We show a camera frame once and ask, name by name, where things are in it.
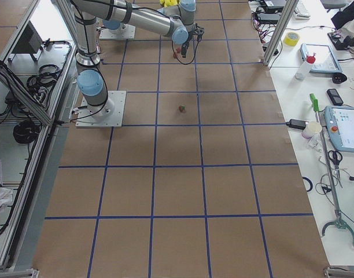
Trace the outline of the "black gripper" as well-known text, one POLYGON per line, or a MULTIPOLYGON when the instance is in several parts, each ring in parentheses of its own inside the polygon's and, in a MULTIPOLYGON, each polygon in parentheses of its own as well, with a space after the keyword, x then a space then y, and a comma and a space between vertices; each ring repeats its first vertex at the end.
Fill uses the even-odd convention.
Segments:
MULTIPOLYGON (((187 41, 190 42, 193 38, 196 38, 196 41, 199 43, 201 42, 204 33, 205 33, 204 27, 201 27, 198 24, 194 24, 192 30, 189 31, 189 36, 187 41)), ((181 46, 181 51, 180 51, 182 57, 186 57, 187 50, 188 50, 188 43, 184 43, 181 46)))

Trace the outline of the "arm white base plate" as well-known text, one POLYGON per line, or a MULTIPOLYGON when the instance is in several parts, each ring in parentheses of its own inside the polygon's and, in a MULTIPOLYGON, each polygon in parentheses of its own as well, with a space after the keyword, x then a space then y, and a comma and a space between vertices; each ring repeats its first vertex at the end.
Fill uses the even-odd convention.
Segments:
POLYGON ((78 113, 77 128, 106 128, 122 127, 124 107, 126 103, 126 91, 108 91, 108 100, 104 107, 92 107, 82 97, 81 105, 86 106, 78 113))
POLYGON ((105 26, 101 28, 99 35, 100 40, 123 41, 134 39, 136 28, 129 24, 121 24, 118 29, 112 30, 105 26))

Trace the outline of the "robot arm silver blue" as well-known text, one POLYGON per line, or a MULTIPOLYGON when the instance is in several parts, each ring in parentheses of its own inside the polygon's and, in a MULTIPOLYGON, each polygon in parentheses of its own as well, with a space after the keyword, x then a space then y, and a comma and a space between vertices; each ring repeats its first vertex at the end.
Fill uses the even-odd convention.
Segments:
POLYGON ((166 37, 175 37, 180 43, 196 29, 194 1, 180 1, 160 9, 141 7, 129 1, 103 1, 97 16, 107 21, 118 21, 166 37))
POLYGON ((70 18, 75 27, 78 73, 95 70, 98 76, 101 75, 100 38, 132 39, 136 28, 140 28, 170 38, 182 47, 181 55, 186 56, 189 42, 194 37, 200 41, 204 34, 204 28, 195 22, 195 1, 178 1, 158 10, 129 1, 58 1, 57 5, 73 9, 70 18))

